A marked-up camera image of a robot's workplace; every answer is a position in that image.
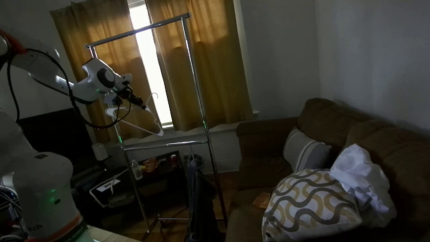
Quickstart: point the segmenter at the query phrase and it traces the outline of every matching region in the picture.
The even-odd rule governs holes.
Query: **brown curtain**
[[[53,11],[51,16],[65,44],[77,79],[84,79],[86,77],[82,65],[90,59],[90,53],[86,49],[88,43],[133,30],[127,0],[86,0],[84,3],[73,3],[70,7]],[[131,86],[133,88],[135,94],[143,97],[143,100],[149,97],[151,92],[147,74],[135,35],[98,46],[97,54],[100,59],[112,66],[119,74],[133,75]],[[88,106],[93,124],[106,125],[112,122],[112,118],[105,116],[105,108],[106,106],[102,102]],[[137,108],[131,112],[127,121],[157,132],[153,117]],[[124,122],[120,122],[120,133],[124,139],[143,137],[147,135]],[[113,128],[96,129],[96,136],[101,143],[117,141]]]
[[[147,0],[153,23],[190,14],[191,42],[210,127],[252,117],[231,0]],[[202,125],[180,23],[155,31],[175,128]]]

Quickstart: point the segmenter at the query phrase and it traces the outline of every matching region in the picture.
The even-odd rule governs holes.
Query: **window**
[[[133,28],[149,26],[149,15],[145,4],[131,4],[131,18]],[[140,55],[143,58],[145,71],[148,75],[152,100],[159,113],[160,122],[164,128],[172,125],[171,108],[168,104],[164,81],[156,54],[156,44],[153,42],[152,31],[143,31],[136,34]]]

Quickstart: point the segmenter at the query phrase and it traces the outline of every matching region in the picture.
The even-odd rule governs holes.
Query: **couch armrest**
[[[242,122],[237,128],[242,157],[281,156],[289,132],[297,118]]]

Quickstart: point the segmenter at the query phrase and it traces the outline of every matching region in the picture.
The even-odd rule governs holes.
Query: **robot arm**
[[[54,62],[59,58],[58,54],[38,51],[47,50],[43,44],[38,50],[26,49],[27,44],[22,44],[23,39],[19,38],[19,42],[0,28],[0,69],[10,62],[28,71],[39,83],[73,96],[84,104],[94,102],[113,92],[145,109],[141,98],[133,96],[129,88],[131,75],[123,77],[101,59],[93,58],[84,65],[88,77],[77,83],[69,82],[58,75],[59,66]],[[35,151],[19,125],[3,110],[0,127],[0,186],[18,194],[28,233],[27,241],[92,241],[71,196],[70,160]]]
[[[38,43],[24,35],[20,39],[26,39],[30,43]],[[39,43],[39,46],[41,50],[50,50],[45,44]],[[132,75],[117,74],[101,59],[93,58],[82,66],[88,74],[85,79],[77,83],[69,82],[63,77],[58,75],[59,66],[55,65],[55,62],[58,63],[59,55],[57,51],[51,50],[51,53],[43,53],[27,49],[18,39],[0,28],[0,69],[6,62],[11,61],[12,55],[12,66],[28,71],[33,79],[53,90],[66,96],[73,96],[82,104],[92,104],[102,98],[104,94],[113,92],[123,100],[128,100],[129,102],[145,109],[144,101],[136,97],[133,90],[129,88]]]

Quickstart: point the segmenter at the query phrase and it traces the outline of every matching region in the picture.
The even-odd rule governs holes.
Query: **television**
[[[66,156],[74,175],[97,165],[90,135],[73,108],[22,118],[18,124],[38,152]]]

